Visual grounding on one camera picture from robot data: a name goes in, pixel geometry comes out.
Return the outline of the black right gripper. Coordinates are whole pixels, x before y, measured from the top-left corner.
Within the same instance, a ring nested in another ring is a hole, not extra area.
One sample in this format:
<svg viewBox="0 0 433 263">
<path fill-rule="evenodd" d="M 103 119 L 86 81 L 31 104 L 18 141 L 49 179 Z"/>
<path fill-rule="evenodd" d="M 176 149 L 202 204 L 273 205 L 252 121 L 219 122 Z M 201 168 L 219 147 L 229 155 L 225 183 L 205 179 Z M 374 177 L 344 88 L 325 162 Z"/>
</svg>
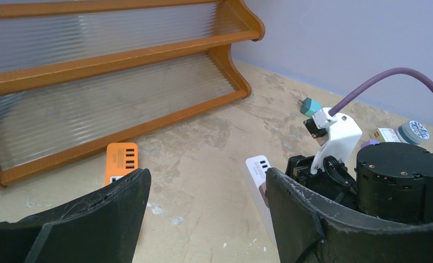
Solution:
<svg viewBox="0 0 433 263">
<path fill-rule="evenodd" d="M 314 157 L 302 155 L 288 159 L 285 174 L 295 179 L 304 187 L 345 207 L 358 210 L 357 182 L 348 173 L 344 163 L 329 156 L 323 161 L 325 168 L 316 174 L 310 172 Z"/>
</svg>

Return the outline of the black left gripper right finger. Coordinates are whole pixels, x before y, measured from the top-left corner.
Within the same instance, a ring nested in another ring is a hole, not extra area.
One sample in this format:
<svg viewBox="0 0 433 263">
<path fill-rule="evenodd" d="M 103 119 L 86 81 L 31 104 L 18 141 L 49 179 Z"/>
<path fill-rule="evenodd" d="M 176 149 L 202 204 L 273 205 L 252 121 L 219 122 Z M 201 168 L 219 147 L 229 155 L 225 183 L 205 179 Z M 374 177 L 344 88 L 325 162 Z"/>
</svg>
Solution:
<svg viewBox="0 0 433 263">
<path fill-rule="evenodd" d="M 267 170 L 281 262 L 433 262 L 433 223 L 408 225 L 344 207 Z"/>
</svg>

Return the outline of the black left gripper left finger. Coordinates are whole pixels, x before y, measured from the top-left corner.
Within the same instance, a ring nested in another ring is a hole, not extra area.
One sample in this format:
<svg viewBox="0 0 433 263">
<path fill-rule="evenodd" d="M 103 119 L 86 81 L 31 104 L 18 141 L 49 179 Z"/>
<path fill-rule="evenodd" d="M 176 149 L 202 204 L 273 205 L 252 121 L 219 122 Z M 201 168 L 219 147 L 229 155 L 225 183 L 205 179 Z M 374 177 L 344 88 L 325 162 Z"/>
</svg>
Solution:
<svg viewBox="0 0 433 263">
<path fill-rule="evenodd" d="M 0 222 L 0 262 L 132 262 L 151 174 L 113 183 L 17 222 Z"/>
</svg>

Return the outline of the white power strip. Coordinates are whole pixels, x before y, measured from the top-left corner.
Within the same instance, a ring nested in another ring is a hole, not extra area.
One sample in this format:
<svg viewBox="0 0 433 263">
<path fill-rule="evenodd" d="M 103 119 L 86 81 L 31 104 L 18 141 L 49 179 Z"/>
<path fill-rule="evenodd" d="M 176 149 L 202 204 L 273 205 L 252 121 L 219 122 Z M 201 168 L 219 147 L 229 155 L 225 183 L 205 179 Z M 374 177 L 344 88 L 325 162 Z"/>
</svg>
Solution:
<svg viewBox="0 0 433 263">
<path fill-rule="evenodd" d="M 276 246 L 275 233 L 269 209 L 268 199 L 265 196 L 266 192 L 266 176 L 267 170 L 271 168 L 268 159 L 264 155 L 254 156 L 246 159 L 241 165 L 241 172 L 246 186 L 249 189 L 252 200 L 258 210 L 263 225 L 267 233 Z"/>
</svg>

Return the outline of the purple power strip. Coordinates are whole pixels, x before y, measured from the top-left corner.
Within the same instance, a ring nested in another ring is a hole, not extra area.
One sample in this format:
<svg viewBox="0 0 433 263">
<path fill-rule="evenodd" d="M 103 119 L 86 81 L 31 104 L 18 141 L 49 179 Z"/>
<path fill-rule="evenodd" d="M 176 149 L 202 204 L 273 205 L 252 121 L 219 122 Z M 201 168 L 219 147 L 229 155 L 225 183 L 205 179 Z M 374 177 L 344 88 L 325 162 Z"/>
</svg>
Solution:
<svg viewBox="0 0 433 263">
<path fill-rule="evenodd" d="M 369 140 L 365 141 L 364 143 L 362 143 L 360 145 L 360 148 L 364 148 L 364 147 L 369 146 L 369 145 L 376 145 L 376 144 L 379 144 L 379 143 L 380 142 L 378 140 L 376 140 L 376 139 L 369 139 Z"/>
</svg>

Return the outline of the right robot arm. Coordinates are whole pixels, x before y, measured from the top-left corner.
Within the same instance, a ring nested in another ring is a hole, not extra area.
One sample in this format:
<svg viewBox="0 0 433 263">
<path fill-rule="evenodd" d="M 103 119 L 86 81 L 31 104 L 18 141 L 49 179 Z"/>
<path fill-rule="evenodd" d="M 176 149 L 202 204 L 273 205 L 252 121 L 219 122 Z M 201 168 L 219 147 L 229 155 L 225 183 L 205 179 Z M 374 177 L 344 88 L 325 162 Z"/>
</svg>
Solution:
<svg viewBox="0 0 433 263">
<path fill-rule="evenodd" d="M 317 173 L 313 157 L 288 159 L 286 175 L 347 208 L 404 224 L 433 222 L 433 153 L 411 144 L 383 142 L 360 149 L 353 178 L 327 156 Z"/>
</svg>

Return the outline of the teal charger plug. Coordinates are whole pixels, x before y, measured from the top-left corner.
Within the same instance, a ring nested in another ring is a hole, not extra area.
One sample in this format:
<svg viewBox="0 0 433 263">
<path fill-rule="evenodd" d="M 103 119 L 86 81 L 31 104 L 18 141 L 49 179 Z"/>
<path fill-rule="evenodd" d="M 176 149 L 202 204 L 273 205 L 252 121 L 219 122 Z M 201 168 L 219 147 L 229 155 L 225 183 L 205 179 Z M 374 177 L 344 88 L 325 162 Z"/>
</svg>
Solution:
<svg viewBox="0 0 433 263">
<path fill-rule="evenodd" d="M 322 105 L 311 99 L 310 97 L 307 97 L 303 100 L 302 105 L 300 107 L 300 112 L 304 114 L 307 117 L 312 117 L 315 112 L 320 110 L 322 108 Z"/>
</svg>

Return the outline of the orange power strip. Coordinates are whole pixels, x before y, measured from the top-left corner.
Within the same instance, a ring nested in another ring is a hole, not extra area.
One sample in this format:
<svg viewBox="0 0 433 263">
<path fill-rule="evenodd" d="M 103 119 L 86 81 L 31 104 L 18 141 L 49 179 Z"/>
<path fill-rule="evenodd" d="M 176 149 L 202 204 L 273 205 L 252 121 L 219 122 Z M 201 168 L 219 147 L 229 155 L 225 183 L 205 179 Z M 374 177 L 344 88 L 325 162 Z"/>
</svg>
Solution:
<svg viewBox="0 0 433 263">
<path fill-rule="evenodd" d="M 106 149 L 104 185 L 107 186 L 139 167 L 139 149 L 133 142 L 114 142 Z"/>
</svg>

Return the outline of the small white green box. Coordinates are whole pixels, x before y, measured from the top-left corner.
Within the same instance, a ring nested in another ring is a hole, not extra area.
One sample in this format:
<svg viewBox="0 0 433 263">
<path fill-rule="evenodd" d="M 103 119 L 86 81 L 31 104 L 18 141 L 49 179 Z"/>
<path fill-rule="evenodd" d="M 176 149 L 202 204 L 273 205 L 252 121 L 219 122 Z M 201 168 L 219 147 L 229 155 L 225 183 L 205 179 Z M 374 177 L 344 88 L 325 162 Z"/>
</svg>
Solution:
<svg viewBox="0 0 433 263">
<path fill-rule="evenodd" d="M 379 142 L 401 142 L 396 132 L 391 128 L 376 128 L 369 135 L 371 139 Z"/>
</svg>

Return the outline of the round blue white jar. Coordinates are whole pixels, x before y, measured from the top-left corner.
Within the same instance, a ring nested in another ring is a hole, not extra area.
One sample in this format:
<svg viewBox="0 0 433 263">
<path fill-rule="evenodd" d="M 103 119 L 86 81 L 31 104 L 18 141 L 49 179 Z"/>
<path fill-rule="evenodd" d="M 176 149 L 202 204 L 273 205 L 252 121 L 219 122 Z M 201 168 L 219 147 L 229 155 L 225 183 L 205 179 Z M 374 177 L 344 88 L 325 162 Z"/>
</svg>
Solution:
<svg viewBox="0 0 433 263">
<path fill-rule="evenodd" d="M 420 145 L 430 139 L 429 131 L 417 121 L 407 121 L 396 129 L 396 134 L 402 142 Z"/>
</svg>

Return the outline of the wooden shoe rack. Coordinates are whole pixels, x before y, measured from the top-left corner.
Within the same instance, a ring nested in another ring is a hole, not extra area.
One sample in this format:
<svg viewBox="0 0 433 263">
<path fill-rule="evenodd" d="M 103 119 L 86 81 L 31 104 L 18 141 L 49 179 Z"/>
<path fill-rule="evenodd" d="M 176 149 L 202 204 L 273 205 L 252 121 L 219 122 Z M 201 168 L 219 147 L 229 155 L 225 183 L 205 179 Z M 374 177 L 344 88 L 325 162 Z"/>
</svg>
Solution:
<svg viewBox="0 0 433 263">
<path fill-rule="evenodd" d="M 248 97 L 244 1 L 0 1 L 0 189 Z"/>
</svg>

